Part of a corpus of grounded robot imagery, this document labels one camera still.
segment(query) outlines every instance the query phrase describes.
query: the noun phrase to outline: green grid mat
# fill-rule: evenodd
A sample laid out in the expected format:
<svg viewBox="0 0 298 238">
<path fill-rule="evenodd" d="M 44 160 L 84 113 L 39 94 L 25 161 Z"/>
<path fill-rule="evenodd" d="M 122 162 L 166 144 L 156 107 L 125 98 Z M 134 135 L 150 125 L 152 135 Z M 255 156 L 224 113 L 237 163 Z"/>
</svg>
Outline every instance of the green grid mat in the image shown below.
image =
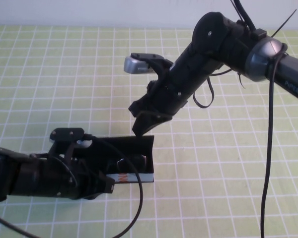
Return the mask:
<svg viewBox="0 0 298 238">
<path fill-rule="evenodd" d="M 51 147 L 54 128 L 79 126 L 96 136 L 133 135 L 128 111 L 154 74 L 123 71 L 131 52 L 175 61 L 192 30 L 0 26 L 0 146 Z M 298 31 L 276 36 L 298 58 Z M 259 237 L 265 175 L 268 83 L 236 73 L 212 78 L 215 100 L 190 99 L 155 135 L 155 183 L 124 237 Z M 207 84 L 197 91 L 211 100 Z M 298 238 L 298 100 L 275 86 L 274 139 L 266 236 Z M 9 197 L 0 216 L 43 238 L 110 238 L 133 219 L 136 184 L 93 201 Z M 21 237 L 0 226 L 0 238 Z"/>
</svg>

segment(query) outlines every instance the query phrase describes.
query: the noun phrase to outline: white grid line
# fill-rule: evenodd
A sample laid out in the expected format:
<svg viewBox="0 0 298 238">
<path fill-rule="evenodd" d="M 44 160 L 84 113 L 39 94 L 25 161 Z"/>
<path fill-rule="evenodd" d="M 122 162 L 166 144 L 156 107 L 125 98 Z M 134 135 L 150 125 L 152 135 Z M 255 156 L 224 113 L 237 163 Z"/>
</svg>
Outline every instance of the white grid line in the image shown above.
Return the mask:
<svg viewBox="0 0 298 238">
<path fill-rule="evenodd" d="M 254 131 L 254 136 L 255 136 L 255 139 L 256 139 L 256 144 L 259 146 L 260 144 L 259 144 L 259 142 L 258 142 L 257 135 L 256 135 L 256 132 L 255 132 L 255 129 L 254 129 L 254 126 L 253 126 L 253 121 L 251 120 L 251 117 L 250 117 L 250 115 L 249 115 L 248 108 L 246 108 L 246 112 L 247 112 L 247 115 L 248 115 L 248 117 L 249 117 L 249 121 L 250 121 L 250 124 L 251 124 L 251 126 L 252 126 L 252 129 L 253 129 L 253 131 Z M 265 157 L 264 157 L 264 155 L 263 155 L 263 153 L 262 153 L 262 150 L 259 150 L 259 151 L 260 151 L 260 155 L 261 155 L 261 157 L 264 159 Z M 244 169 L 245 176 L 247 177 L 247 174 L 246 174 L 246 172 L 245 172 L 245 168 L 244 168 L 244 163 L 242 163 L 242 165 L 243 165 L 243 169 Z M 272 189 L 273 194 L 276 196 L 276 193 L 275 193 L 275 189 L 274 189 L 273 184 L 270 183 L 270 186 L 271 186 L 271 189 Z M 283 214 L 282 214 L 282 211 L 281 211 L 279 202 L 278 202 L 278 200 L 277 200 L 276 197 L 275 197 L 275 201 L 276 201 L 276 204 L 277 204 L 279 213 L 280 213 L 280 215 L 281 215 L 282 222 L 283 222 L 283 225 L 284 225 L 284 227 L 285 227 L 285 231 L 286 231 L 287 235 L 289 235 L 289 232 L 288 232 L 288 229 L 287 229 L 287 226 L 286 226 L 286 223 L 285 223 L 285 220 L 284 220 L 284 217 L 283 217 Z M 259 228 L 260 228 L 260 217 L 259 217 L 259 219 L 258 219 L 257 221 L 258 221 L 258 226 L 259 226 Z"/>
<path fill-rule="evenodd" d="M 231 119 L 230 119 L 230 113 L 229 113 L 228 108 L 227 108 L 227 101 L 226 101 L 225 97 L 224 97 L 224 102 L 225 102 L 226 111 L 227 111 L 227 114 L 228 114 L 228 120 L 229 120 L 230 126 L 231 126 L 231 128 L 232 128 L 232 133 L 233 133 L 233 136 L 234 136 L 234 140 L 235 140 L 236 145 L 238 145 L 238 142 L 237 142 L 237 139 L 236 139 L 236 136 L 235 136 L 234 126 L 233 126 L 233 123 L 232 123 L 232 121 L 231 121 Z M 242 156 L 241 156 L 241 152 L 240 152 L 238 146 L 237 146 L 237 151 L 238 151 L 238 156 L 239 156 L 240 158 L 242 158 Z M 243 164 L 243 163 L 241 163 L 241 164 L 242 164 L 243 173 L 244 173 L 244 176 L 245 176 L 245 179 L 246 179 L 246 182 L 247 182 L 248 192 L 249 192 L 249 194 L 251 195 L 252 192 L 251 192 L 251 190 L 250 190 L 250 184 L 249 184 L 248 177 L 247 177 L 247 174 L 246 174 L 246 171 L 245 171 L 245 167 L 244 167 L 244 164 Z M 253 205 L 253 208 L 254 208 L 254 212 L 255 212 L 255 214 L 257 215 L 257 211 L 256 211 L 256 207 L 255 207 L 254 199 L 253 199 L 252 197 L 251 197 L 251 200 L 252 200 L 252 205 Z"/>
<path fill-rule="evenodd" d="M 209 121 L 211 121 L 211 115 L 210 115 L 210 112 L 209 110 L 207 110 L 207 113 L 208 113 L 208 117 L 209 117 Z M 214 144 L 215 144 L 215 148 L 216 148 L 216 153 L 217 153 L 217 159 L 218 159 L 218 162 L 219 164 L 221 164 L 221 161 L 220 161 L 220 154 L 219 154 L 219 150 L 218 150 L 218 145 L 217 145 L 217 141 L 216 141 L 216 137 L 215 137 L 215 132 L 214 132 L 214 129 L 213 129 L 213 125 L 211 123 L 211 131 L 212 131 L 212 136 L 213 136 L 213 141 L 214 141 Z M 221 181 L 223 182 L 223 185 L 224 185 L 224 190 L 225 190 L 225 194 L 226 194 L 226 200 L 227 200 L 227 204 L 228 204 L 228 208 L 229 208 L 229 213 L 230 213 L 230 218 L 231 218 L 231 221 L 232 221 L 232 225 L 233 225 L 233 230 L 234 230 L 234 235 L 235 237 L 237 237 L 237 231 L 236 231 L 236 226 L 235 226 L 235 222 L 234 222 L 234 219 L 233 219 L 233 213 L 232 213 L 232 208 L 230 206 L 230 203 L 229 203 L 229 198 L 228 198 L 228 191 L 227 191 L 227 187 L 226 187 L 226 183 L 225 183 L 225 176 L 224 176 L 224 173 L 223 173 L 223 170 L 222 170 L 222 167 L 220 165 L 220 172 L 221 172 Z"/>
<path fill-rule="evenodd" d="M 147 31 L 146 30 L 145 30 L 145 52 L 147 53 Z M 147 74 L 147 83 L 149 83 L 149 75 L 148 74 Z M 154 197 L 153 202 L 154 202 L 154 216 L 155 216 L 155 235 L 156 235 L 156 238 L 159 238 L 158 222 L 157 222 L 158 212 L 157 212 L 157 202 L 156 202 L 157 197 L 156 197 L 155 182 L 153 183 L 153 197 Z"/>
<path fill-rule="evenodd" d="M 25 65 L 26 65 L 27 61 L 28 61 L 28 58 L 25 60 L 24 65 L 23 65 L 23 69 L 22 69 L 22 70 L 25 69 Z M 33 103 L 34 103 L 34 98 L 33 98 L 33 100 L 32 100 L 32 103 L 31 103 L 31 106 L 30 106 L 30 110 L 32 110 Z M 22 149 L 22 145 L 23 145 L 23 143 L 24 143 L 24 136 L 25 136 L 25 133 L 26 133 L 26 129 L 27 129 L 27 127 L 28 127 L 29 120 L 30 120 L 30 113 L 29 113 L 29 115 L 28 115 L 28 118 L 27 118 L 27 121 L 26 121 L 26 126 L 25 126 L 25 128 L 24 128 L 23 138 L 22 138 L 22 140 L 21 140 L 21 144 L 20 144 L 20 150 Z M 32 203 L 33 203 L 33 197 L 31 197 L 31 201 L 30 201 L 30 207 L 29 207 L 29 211 L 28 211 L 28 217 L 27 217 L 27 219 L 26 219 L 25 230 L 27 230 L 27 228 L 28 228 L 28 223 L 29 223 L 29 220 L 30 220 L 31 209 L 32 209 Z"/>
<path fill-rule="evenodd" d="M 160 37 L 161 37 L 161 48 L 163 50 L 163 42 L 162 42 L 162 32 L 161 32 L 161 28 L 160 28 Z M 174 162 L 176 164 L 176 160 L 175 160 L 175 149 L 174 149 L 174 138 L 173 138 L 173 133 L 172 133 L 172 125 L 169 123 L 170 126 L 170 130 L 171 130 L 171 142 L 172 142 L 172 147 L 173 147 L 173 158 L 174 158 Z M 180 196 L 180 187 L 179 187 L 179 180 L 178 180 L 178 171 L 177 171 L 177 167 L 175 167 L 175 177 L 176 177 L 176 184 L 177 184 L 177 192 L 178 192 L 178 196 L 179 196 L 179 212 L 180 212 L 180 217 L 182 217 L 182 206 L 181 206 L 181 196 Z M 183 227 L 183 220 L 181 220 L 181 230 L 182 230 L 182 236 L 185 237 L 184 234 L 184 227 Z"/>
<path fill-rule="evenodd" d="M 11 54 L 9 55 L 9 58 L 8 58 L 8 60 L 7 60 L 7 62 L 6 62 L 6 66 L 8 65 L 8 62 L 9 62 L 9 60 L 10 60 L 10 57 L 11 57 Z M 7 116 L 6 120 L 5 120 L 5 123 L 8 122 L 8 118 L 9 118 L 9 115 L 10 115 L 10 113 L 11 113 L 11 110 L 12 110 L 12 104 L 11 104 L 11 107 L 10 107 L 10 109 L 9 109 L 9 111 L 8 111 L 8 116 Z M 3 130 L 2 130 L 2 134 L 1 134 L 1 138 L 0 138 L 0 144 L 1 144 L 2 137 L 3 137 L 3 135 L 4 135 L 4 132 L 5 132 L 5 129 L 6 129 L 6 124 L 3 126 Z M 4 217 L 4 215 L 5 215 L 5 207 L 3 208 L 2 217 Z"/>
<path fill-rule="evenodd" d="M 80 39 L 80 48 L 79 48 L 78 64 L 79 64 L 79 60 L 80 60 L 80 57 L 81 57 L 81 49 L 82 49 L 83 35 L 84 35 L 84 29 L 82 29 L 82 31 L 81 31 L 81 39 Z M 75 76 L 75 82 L 74 82 L 73 98 L 72 98 L 72 103 L 71 103 L 71 113 L 70 113 L 70 118 L 69 118 L 68 127 L 70 127 L 71 116 L 72 116 L 72 113 L 73 113 L 73 102 L 74 102 L 74 95 L 75 95 L 76 82 L 77 82 L 78 64 L 77 64 L 77 68 L 76 68 L 76 76 Z M 80 201 L 80 204 L 79 204 L 79 217 L 78 217 L 78 225 L 77 225 L 77 238 L 79 238 L 79 231 L 80 231 L 80 216 L 81 216 L 81 207 L 82 207 L 82 203 L 83 203 L 83 200 L 81 200 L 81 201 Z"/>
<path fill-rule="evenodd" d="M 179 48 L 179 41 L 178 41 L 178 32 L 177 32 L 177 29 L 175 29 L 175 35 L 176 35 L 177 44 L 178 44 L 178 50 L 179 50 L 179 55 L 180 55 L 181 52 L 180 52 L 180 48 Z M 188 109 L 188 114 L 189 114 L 189 121 L 190 121 L 191 134 L 192 134 L 192 140 L 193 140 L 193 146 L 194 146 L 194 153 L 195 153 L 195 160 L 196 160 L 196 163 L 195 162 L 193 162 L 193 163 L 196 164 L 196 165 L 198 165 L 198 154 L 197 154 L 196 144 L 195 144 L 194 135 L 193 135 L 193 127 L 192 127 L 191 115 L 190 115 L 190 110 L 189 110 L 188 107 L 187 107 L 187 109 Z M 202 180 L 201 180 L 201 175 L 200 175 L 200 170 L 199 169 L 198 169 L 198 175 L 199 175 L 199 180 L 200 180 L 200 188 L 201 188 L 202 197 L 204 197 L 203 185 L 202 185 Z M 203 198 L 202 200 L 203 200 L 203 206 L 204 206 L 205 216 L 206 216 L 207 225 L 208 225 L 208 233 L 209 233 L 209 237 L 211 237 L 211 230 L 210 230 L 210 225 L 209 225 L 207 207 L 206 207 L 206 204 L 205 204 L 205 199 Z"/>
</svg>

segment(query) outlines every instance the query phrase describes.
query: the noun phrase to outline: white label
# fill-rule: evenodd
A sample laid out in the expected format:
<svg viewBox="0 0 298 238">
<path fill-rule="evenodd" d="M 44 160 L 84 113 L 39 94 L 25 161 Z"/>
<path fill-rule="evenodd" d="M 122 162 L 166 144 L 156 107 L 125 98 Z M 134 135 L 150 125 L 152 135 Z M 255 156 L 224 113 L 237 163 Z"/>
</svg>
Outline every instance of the white label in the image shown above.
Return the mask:
<svg viewBox="0 0 298 238">
<path fill-rule="evenodd" d="M 115 182 L 137 182 L 135 174 L 107 174 Z M 153 182 L 153 174 L 139 174 L 141 182 Z"/>
</svg>

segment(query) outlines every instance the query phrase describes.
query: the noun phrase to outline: robotic arm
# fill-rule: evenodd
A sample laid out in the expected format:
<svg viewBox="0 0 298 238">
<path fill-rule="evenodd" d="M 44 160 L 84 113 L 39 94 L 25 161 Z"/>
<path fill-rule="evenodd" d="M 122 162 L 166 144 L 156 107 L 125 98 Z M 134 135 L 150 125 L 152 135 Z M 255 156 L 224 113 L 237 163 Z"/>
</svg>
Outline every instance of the robotic arm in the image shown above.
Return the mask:
<svg viewBox="0 0 298 238">
<path fill-rule="evenodd" d="M 254 82 L 271 80 L 276 56 L 280 59 L 274 82 L 298 98 L 298 59 L 284 54 L 287 45 L 262 29 L 251 30 L 220 12 L 205 14 L 195 26 L 192 41 L 173 63 L 155 54 L 132 53 L 124 71 L 152 73 L 147 93 L 133 102 L 129 111 L 136 118 L 133 132 L 142 136 L 172 120 L 193 93 L 223 65 Z"/>
<path fill-rule="evenodd" d="M 126 57 L 125 72 L 158 75 L 148 84 L 147 93 L 129 107 L 136 118 L 135 137 L 97 138 L 82 128 L 57 128 L 50 135 L 54 143 L 46 154 L 25 155 L 0 148 L 0 201 L 9 195 L 91 200 L 113 192 L 117 180 L 110 175 L 135 173 L 140 188 L 139 208 L 132 222 L 114 237 L 119 238 L 133 226 L 142 208 L 143 181 L 139 173 L 146 175 L 146 168 L 153 173 L 153 136 L 143 135 L 172 120 L 216 70 L 226 65 L 254 82 L 268 79 L 270 93 L 273 83 L 277 83 L 298 98 L 298 59 L 286 54 L 286 44 L 255 29 L 240 2 L 234 2 L 244 21 L 233 22 L 220 12 L 205 14 L 193 31 L 191 43 L 175 62 L 156 54 L 132 53 Z M 262 238 L 272 144 L 271 106 L 272 100 L 261 209 Z M 91 141 L 91 145 L 81 147 L 82 141 Z M 2 218 L 0 223 L 29 238 L 38 238 Z"/>
</svg>

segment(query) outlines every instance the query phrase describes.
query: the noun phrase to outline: black wire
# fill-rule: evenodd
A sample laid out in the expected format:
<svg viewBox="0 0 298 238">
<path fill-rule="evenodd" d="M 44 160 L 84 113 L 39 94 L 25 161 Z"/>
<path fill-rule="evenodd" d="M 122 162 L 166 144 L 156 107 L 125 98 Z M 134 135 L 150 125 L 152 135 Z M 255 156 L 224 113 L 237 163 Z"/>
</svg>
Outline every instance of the black wire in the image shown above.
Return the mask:
<svg viewBox="0 0 298 238">
<path fill-rule="evenodd" d="M 99 139 L 95 136 L 91 136 L 92 140 L 97 140 L 98 142 L 104 144 L 105 146 L 107 147 L 110 147 L 113 151 L 115 151 L 117 153 L 117 155 L 119 155 L 121 158 L 125 159 L 128 163 L 128 165 L 131 167 L 131 169 L 134 171 L 136 177 L 137 177 L 137 180 L 138 180 L 138 184 L 139 184 L 139 190 L 140 190 L 140 201 L 139 201 L 139 207 L 138 207 L 138 211 L 134 217 L 134 219 L 130 222 L 130 224 L 122 231 L 120 232 L 118 235 L 112 237 L 112 238 L 120 238 L 122 237 L 124 234 L 126 234 L 130 229 L 131 227 L 136 223 L 140 213 L 141 213 L 141 209 L 142 209 L 142 206 L 143 206 L 143 201 L 144 201 L 144 191 L 143 191 L 143 185 L 142 185 L 142 182 L 141 182 L 141 179 L 140 179 L 140 176 L 139 176 L 139 173 L 136 169 L 136 167 L 133 165 L 133 163 L 128 159 L 127 156 L 125 156 L 121 151 L 119 151 L 115 146 L 113 146 L 112 144 L 102 140 L 102 139 Z M 22 229 L 20 229 L 19 227 L 5 221 L 4 219 L 0 218 L 0 223 L 2 225 L 4 225 L 5 227 L 25 236 L 25 237 L 28 237 L 28 238 L 40 238 L 38 236 L 35 236 L 31 233 L 28 233 Z"/>
<path fill-rule="evenodd" d="M 272 37 L 274 37 L 283 28 L 283 26 L 289 21 L 289 19 L 294 15 L 296 11 L 297 9 L 294 10 L 294 12 L 287 18 L 287 20 L 277 29 L 277 31 L 272 35 Z"/>
<path fill-rule="evenodd" d="M 200 104 L 200 103 L 198 102 L 198 100 L 195 98 L 195 92 L 193 93 L 193 101 L 195 102 L 195 104 L 196 104 L 199 108 L 203 108 L 203 109 L 208 108 L 208 107 L 212 104 L 212 102 L 213 102 L 213 100 L 214 100 L 214 89 L 213 89 L 213 86 L 212 86 L 212 84 L 211 84 L 210 77 L 208 77 L 207 81 L 208 81 L 208 85 L 209 85 L 209 88 L 210 88 L 210 91 L 211 91 L 211 94 L 212 94 L 212 100 L 211 100 L 210 104 L 208 104 L 207 106 L 204 106 L 204 105 Z"/>
<path fill-rule="evenodd" d="M 268 142 L 267 142 L 267 160 L 266 160 L 266 173 L 265 173 L 265 182 L 262 195 L 261 203 L 261 214 L 260 214 L 260 233 L 261 238 L 264 238 L 264 225 L 265 225 L 265 204 L 266 196 L 269 184 L 270 176 L 270 167 L 271 167 L 271 158 L 272 158 L 272 141 L 273 141 L 273 106 L 274 106 L 274 80 L 279 61 L 285 55 L 287 50 L 287 45 L 283 44 L 283 48 L 280 52 L 276 54 L 274 61 L 274 68 L 269 82 L 269 113 L 268 113 Z"/>
<path fill-rule="evenodd" d="M 37 237 L 37 236 L 35 236 L 35 235 L 31 234 L 31 233 L 28 233 L 28 232 L 26 232 L 26 231 L 20 229 L 20 228 L 17 227 L 17 226 L 12 225 L 11 223 L 5 221 L 5 220 L 2 219 L 2 218 L 0 218 L 0 223 L 1 223 L 2 225 L 4 225 L 5 227 L 8 227 L 9 229 L 11 229 L 11 230 L 13 230 L 13 231 L 15 231 L 15 232 L 17 232 L 17 233 L 19 233 L 19 234 L 25 236 L 25 237 L 28 237 L 28 238 L 40 238 L 40 237 Z"/>
<path fill-rule="evenodd" d="M 234 0 L 235 6 L 238 10 L 238 12 L 240 13 L 240 15 L 244 18 L 245 23 L 247 24 L 248 28 L 250 31 L 255 31 L 256 28 L 254 26 L 254 23 L 252 22 L 252 20 L 250 19 L 250 17 L 248 16 L 248 14 L 246 13 L 245 9 L 243 8 L 242 4 L 240 3 L 239 0 Z"/>
<path fill-rule="evenodd" d="M 230 2 L 232 3 L 233 7 L 235 8 L 235 10 L 236 10 L 236 12 L 237 12 L 237 14 L 238 14 L 238 16 L 239 16 L 239 19 L 240 19 L 241 21 L 243 21 L 243 18 L 242 18 L 242 16 L 241 16 L 241 14 L 239 13 L 237 7 L 236 7 L 235 4 L 233 3 L 233 0 L 230 0 Z"/>
<path fill-rule="evenodd" d="M 135 168 L 135 166 L 133 165 L 133 163 L 128 159 L 127 156 L 125 156 L 121 151 L 119 151 L 115 146 L 113 146 L 112 144 L 106 142 L 105 140 L 101 140 L 95 136 L 93 136 L 93 140 L 97 140 L 98 142 L 103 143 L 105 146 L 110 147 L 113 151 L 115 151 L 121 158 L 125 159 L 128 163 L 128 165 L 131 167 L 131 169 L 134 171 L 137 180 L 138 180 L 138 184 L 139 184 L 139 190 L 140 190 L 140 201 L 139 201 L 139 207 L 137 210 L 137 213 L 134 217 L 134 219 L 130 222 L 130 224 L 122 231 L 120 232 L 118 235 L 114 236 L 113 238 L 120 238 L 122 237 L 124 234 L 126 234 L 131 227 L 136 223 L 140 213 L 141 213 L 141 209 L 143 206 L 143 201 L 144 201 L 144 191 L 143 191 L 143 185 L 139 176 L 139 173 L 137 171 L 137 169 Z"/>
</svg>

